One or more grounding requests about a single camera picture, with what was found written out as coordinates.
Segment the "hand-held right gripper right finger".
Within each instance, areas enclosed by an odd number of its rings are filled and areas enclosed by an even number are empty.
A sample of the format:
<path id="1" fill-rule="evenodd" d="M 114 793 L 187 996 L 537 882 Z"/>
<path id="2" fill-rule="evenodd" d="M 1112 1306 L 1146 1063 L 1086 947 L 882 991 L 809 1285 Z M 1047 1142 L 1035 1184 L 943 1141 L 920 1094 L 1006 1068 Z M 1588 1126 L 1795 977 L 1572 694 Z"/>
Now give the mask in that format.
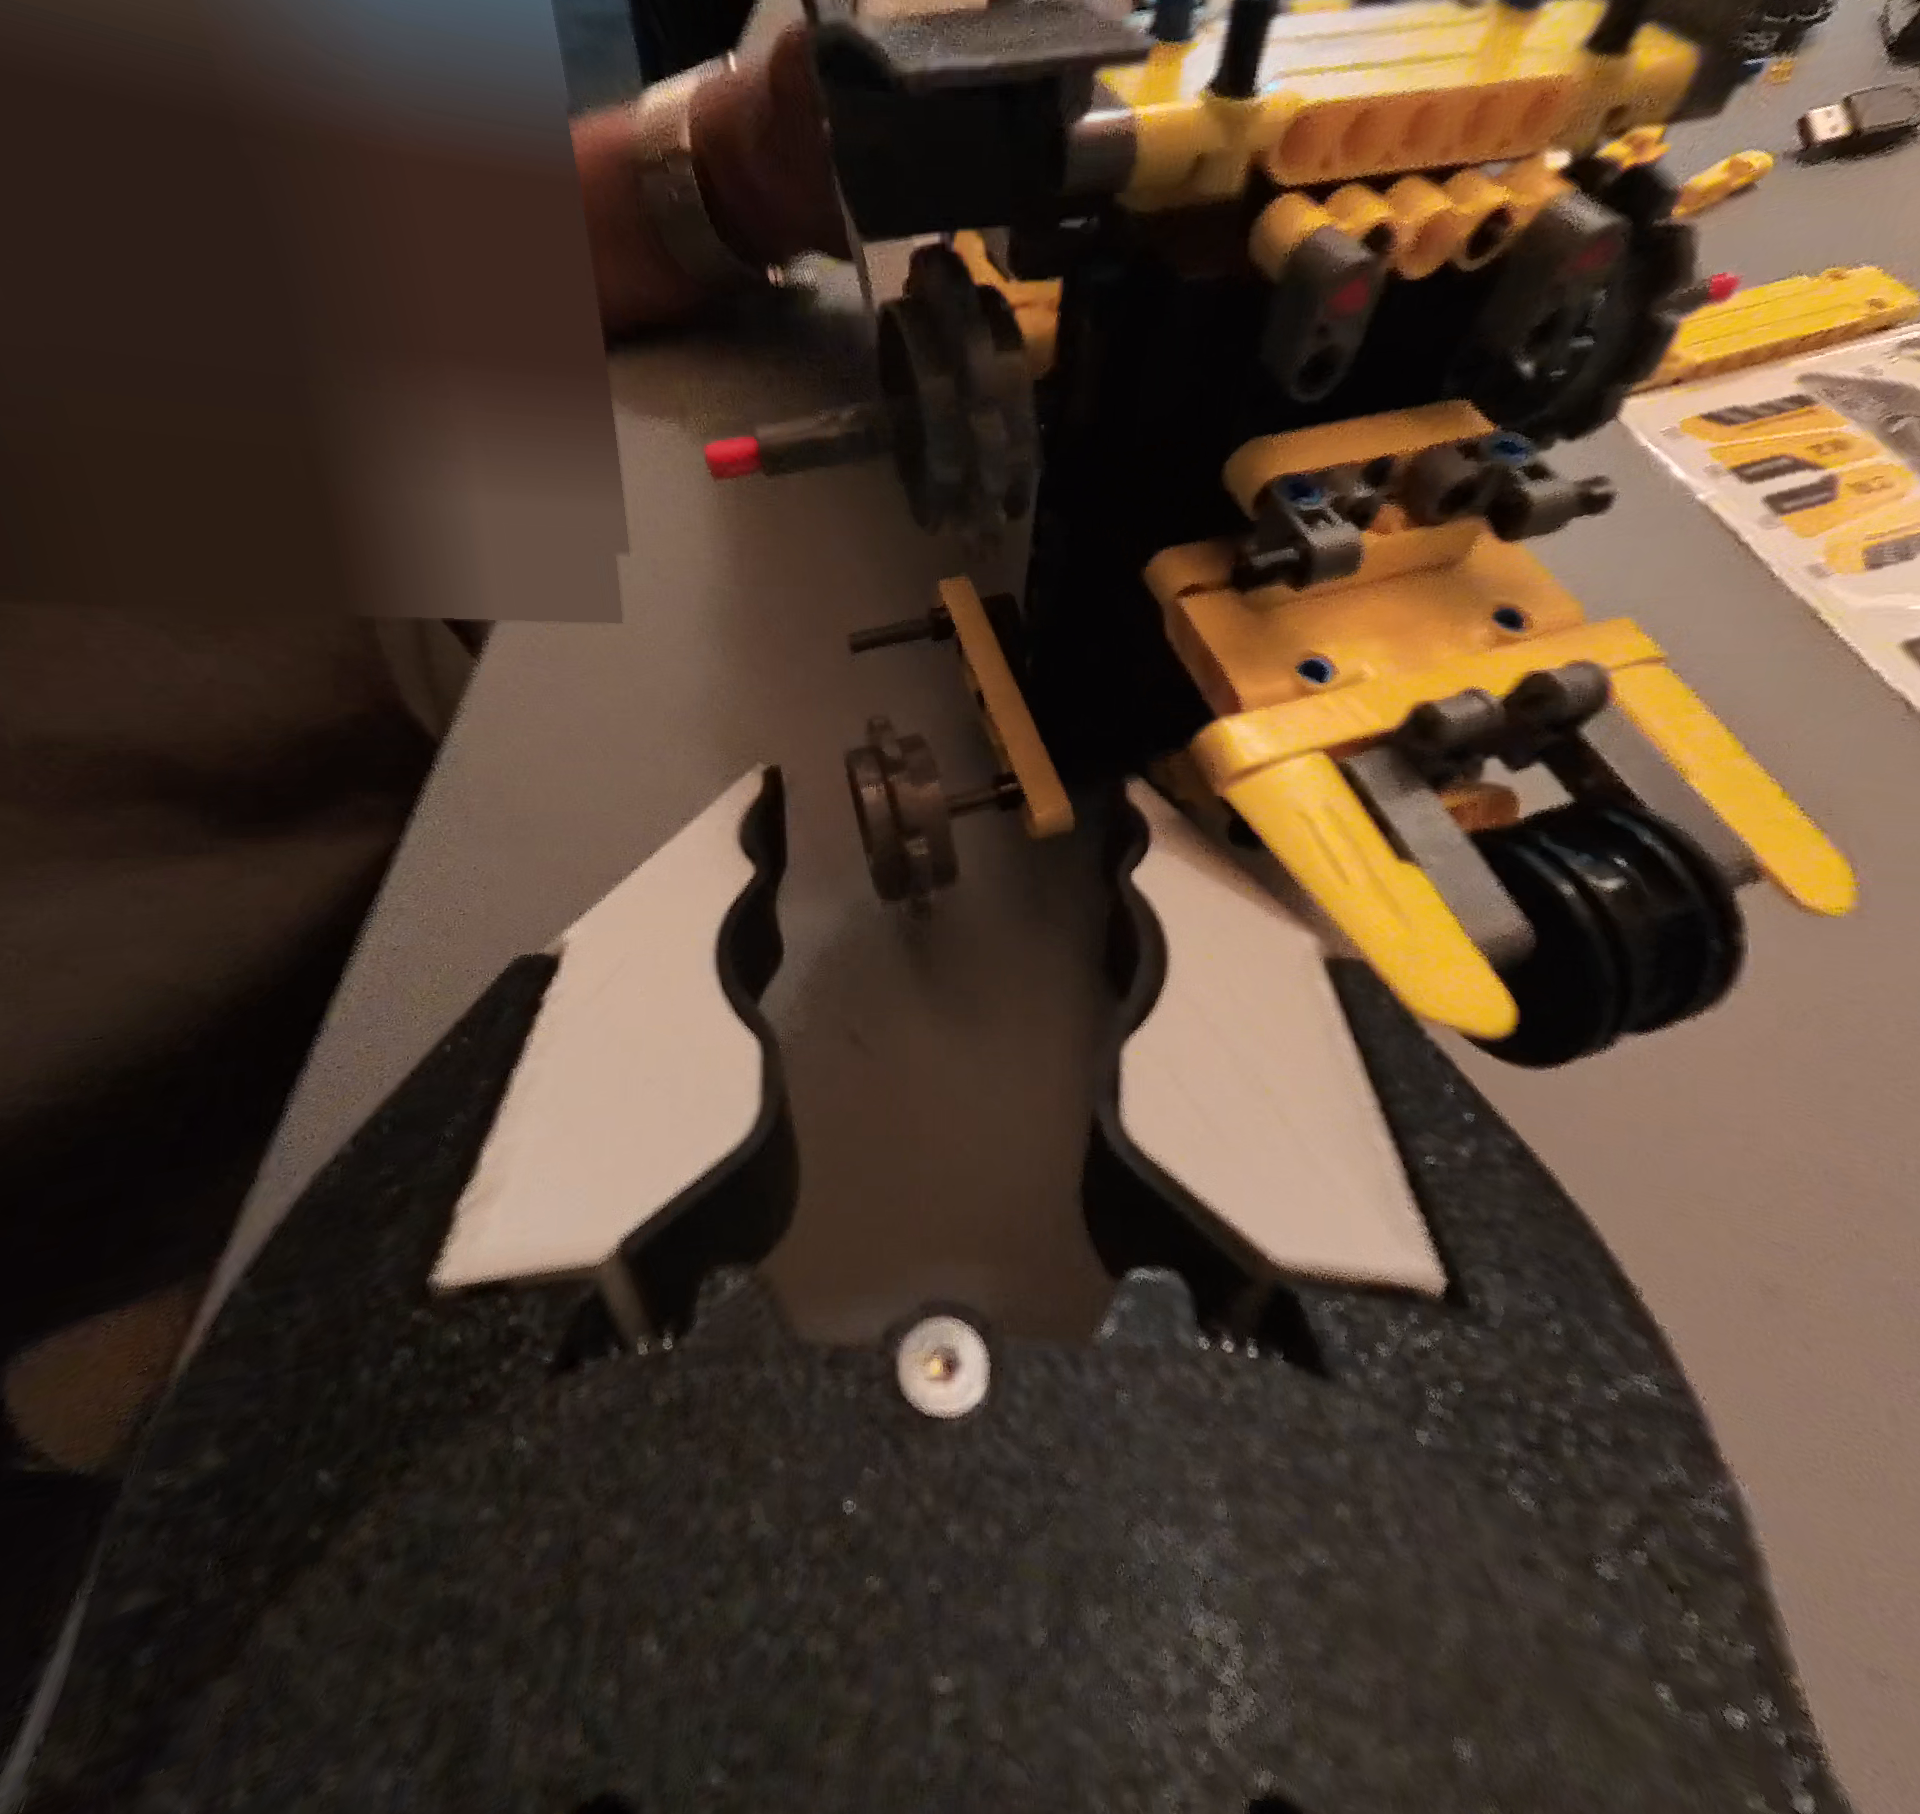
<path id="1" fill-rule="evenodd" d="M 1086 1146 L 1107 1275 L 1178 1275 L 1228 1337 L 1279 1333 L 1302 1289 L 1446 1299 L 1325 937 L 1269 860 L 1146 778 L 1115 796 L 1107 859 L 1115 1038 Z"/>

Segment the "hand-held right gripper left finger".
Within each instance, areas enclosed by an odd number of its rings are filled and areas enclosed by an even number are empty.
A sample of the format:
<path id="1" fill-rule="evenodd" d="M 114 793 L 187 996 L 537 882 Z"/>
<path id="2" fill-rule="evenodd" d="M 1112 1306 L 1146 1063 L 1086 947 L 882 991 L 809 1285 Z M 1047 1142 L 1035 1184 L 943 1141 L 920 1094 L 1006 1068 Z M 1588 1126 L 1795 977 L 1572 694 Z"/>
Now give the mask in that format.
<path id="1" fill-rule="evenodd" d="M 436 1296 L 583 1277 L 671 1341 L 796 1207 L 763 991 L 784 959 L 784 775 L 756 765 L 577 914 L 432 1262 Z"/>

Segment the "yellow toy brick vehicle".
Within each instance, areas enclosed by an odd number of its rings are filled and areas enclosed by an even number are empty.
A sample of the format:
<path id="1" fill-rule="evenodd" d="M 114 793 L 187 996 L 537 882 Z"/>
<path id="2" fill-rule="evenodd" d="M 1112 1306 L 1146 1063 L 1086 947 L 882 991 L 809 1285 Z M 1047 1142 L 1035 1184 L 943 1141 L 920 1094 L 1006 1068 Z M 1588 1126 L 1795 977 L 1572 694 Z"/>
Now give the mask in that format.
<path id="1" fill-rule="evenodd" d="M 712 479 L 892 458 L 922 529 L 1031 529 L 1022 676 L 1065 793 L 1153 775 L 1259 843 L 1418 1017 L 1558 1066 L 1716 1008 L 1740 891 L 1858 879 L 1631 616 L 1530 542 L 1615 506 L 1547 448 L 1721 289 L 1628 160 L 1766 62 L 1645 0 L 988 0 L 835 23 L 878 394 Z M 931 748 L 847 775 L 873 891 L 958 879 Z"/>

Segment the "yellow brick beam with pins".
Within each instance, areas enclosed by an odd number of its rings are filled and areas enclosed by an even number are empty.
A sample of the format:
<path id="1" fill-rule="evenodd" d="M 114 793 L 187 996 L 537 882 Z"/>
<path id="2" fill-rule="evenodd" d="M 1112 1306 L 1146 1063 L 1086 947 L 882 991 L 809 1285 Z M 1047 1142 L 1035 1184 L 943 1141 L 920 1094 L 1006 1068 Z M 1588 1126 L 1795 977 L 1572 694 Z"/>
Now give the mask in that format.
<path id="1" fill-rule="evenodd" d="M 1075 827 L 1075 799 L 1043 740 L 1022 676 L 1022 605 L 1006 593 L 985 598 L 973 577 L 938 583 L 927 611 L 862 624 L 847 638 L 849 654 L 901 646 L 952 646 L 961 676 L 973 694 L 975 721 L 999 757 L 992 807 L 1016 813 L 1035 843 Z"/>

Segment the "person's left forearm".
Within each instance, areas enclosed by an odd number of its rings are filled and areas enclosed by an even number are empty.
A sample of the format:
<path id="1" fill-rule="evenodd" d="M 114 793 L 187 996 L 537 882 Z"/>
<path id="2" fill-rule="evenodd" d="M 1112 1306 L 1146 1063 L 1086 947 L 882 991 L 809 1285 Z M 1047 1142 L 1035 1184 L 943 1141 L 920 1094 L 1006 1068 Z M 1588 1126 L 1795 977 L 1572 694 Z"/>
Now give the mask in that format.
<path id="1" fill-rule="evenodd" d="M 574 117 L 574 160 L 605 343 L 694 318 L 709 289 L 671 256 L 642 194 L 642 100 Z"/>

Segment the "person's left hand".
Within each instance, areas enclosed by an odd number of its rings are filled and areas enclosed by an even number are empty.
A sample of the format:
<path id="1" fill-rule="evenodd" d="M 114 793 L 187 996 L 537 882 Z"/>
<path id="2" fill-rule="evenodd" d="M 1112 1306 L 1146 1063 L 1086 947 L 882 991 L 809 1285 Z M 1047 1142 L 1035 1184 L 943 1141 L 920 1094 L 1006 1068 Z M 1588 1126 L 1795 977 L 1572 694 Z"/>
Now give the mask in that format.
<path id="1" fill-rule="evenodd" d="M 809 23 L 698 87 L 690 160 L 716 237 L 747 271 L 849 256 Z"/>

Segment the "metal wristwatch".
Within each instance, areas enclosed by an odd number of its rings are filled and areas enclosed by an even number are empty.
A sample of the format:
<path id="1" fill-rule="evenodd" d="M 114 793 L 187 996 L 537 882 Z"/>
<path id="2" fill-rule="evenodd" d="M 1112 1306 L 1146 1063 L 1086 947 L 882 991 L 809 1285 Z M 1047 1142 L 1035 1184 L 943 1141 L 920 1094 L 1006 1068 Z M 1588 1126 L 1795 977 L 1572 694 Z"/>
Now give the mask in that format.
<path id="1" fill-rule="evenodd" d="M 628 100 L 628 136 L 638 152 L 638 198 L 671 265 L 698 289 L 777 286 L 777 265 L 743 261 L 720 233 L 698 160 L 694 96 L 720 75 L 737 75 L 737 51 L 709 57 L 681 75 L 652 83 Z"/>

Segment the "person's brown clothing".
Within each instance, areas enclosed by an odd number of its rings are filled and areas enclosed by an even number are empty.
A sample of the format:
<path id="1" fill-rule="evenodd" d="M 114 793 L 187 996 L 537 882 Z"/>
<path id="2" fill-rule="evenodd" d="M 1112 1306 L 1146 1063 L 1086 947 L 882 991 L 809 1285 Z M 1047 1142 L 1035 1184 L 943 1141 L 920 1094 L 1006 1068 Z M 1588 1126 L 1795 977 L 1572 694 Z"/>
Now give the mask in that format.
<path id="1" fill-rule="evenodd" d="M 172 1374 L 488 622 L 6 605 L 6 1467 Z"/>

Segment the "yellow black printed leaflet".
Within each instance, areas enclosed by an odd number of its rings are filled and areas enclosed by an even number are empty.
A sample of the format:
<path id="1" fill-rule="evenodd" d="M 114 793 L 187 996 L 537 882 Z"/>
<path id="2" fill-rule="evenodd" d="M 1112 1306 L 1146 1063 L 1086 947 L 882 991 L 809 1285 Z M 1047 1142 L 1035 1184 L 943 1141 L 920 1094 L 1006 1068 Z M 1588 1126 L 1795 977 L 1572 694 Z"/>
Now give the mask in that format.
<path id="1" fill-rule="evenodd" d="M 1660 387 L 1621 423 L 1910 706 L 1920 702 L 1920 330 Z"/>

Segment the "small yellow brick piece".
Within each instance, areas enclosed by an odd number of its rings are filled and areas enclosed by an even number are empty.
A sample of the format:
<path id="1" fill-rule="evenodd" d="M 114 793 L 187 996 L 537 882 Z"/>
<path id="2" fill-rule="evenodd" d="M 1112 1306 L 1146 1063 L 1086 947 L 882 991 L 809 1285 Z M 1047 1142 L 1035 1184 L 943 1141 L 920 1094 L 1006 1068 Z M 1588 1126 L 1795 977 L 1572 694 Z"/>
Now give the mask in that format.
<path id="1" fill-rule="evenodd" d="M 1697 173 L 1677 191 L 1671 217 L 1677 220 L 1700 220 L 1700 217 L 1716 214 L 1721 205 L 1754 191 L 1772 167 L 1776 167 L 1776 152 L 1766 152 L 1766 145 L 1732 152 L 1732 153 L 1716 160 L 1712 167 Z"/>

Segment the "yellow brick plate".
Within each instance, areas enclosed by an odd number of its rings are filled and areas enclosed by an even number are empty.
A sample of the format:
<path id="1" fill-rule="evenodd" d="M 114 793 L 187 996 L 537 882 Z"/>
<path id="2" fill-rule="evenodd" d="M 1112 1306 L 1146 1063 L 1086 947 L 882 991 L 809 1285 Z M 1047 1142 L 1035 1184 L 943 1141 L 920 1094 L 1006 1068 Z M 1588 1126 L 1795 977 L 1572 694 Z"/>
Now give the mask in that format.
<path id="1" fill-rule="evenodd" d="M 1634 390 L 1737 375 L 1915 323 L 1920 293 L 1878 265 L 1740 286 L 1677 325 L 1669 357 Z"/>

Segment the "small black brick piece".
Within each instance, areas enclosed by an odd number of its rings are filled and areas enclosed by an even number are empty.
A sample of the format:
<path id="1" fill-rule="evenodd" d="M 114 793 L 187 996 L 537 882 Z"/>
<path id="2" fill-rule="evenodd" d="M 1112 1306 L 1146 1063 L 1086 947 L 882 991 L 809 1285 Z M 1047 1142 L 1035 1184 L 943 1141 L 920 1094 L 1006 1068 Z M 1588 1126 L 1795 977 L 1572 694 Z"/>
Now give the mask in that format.
<path id="1" fill-rule="evenodd" d="M 1797 160 L 1864 160 L 1892 145 L 1910 145 L 1920 136 L 1920 90 L 1910 83 L 1883 83 L 1837 100 L 1810 104 L 1797 112 Z"/>

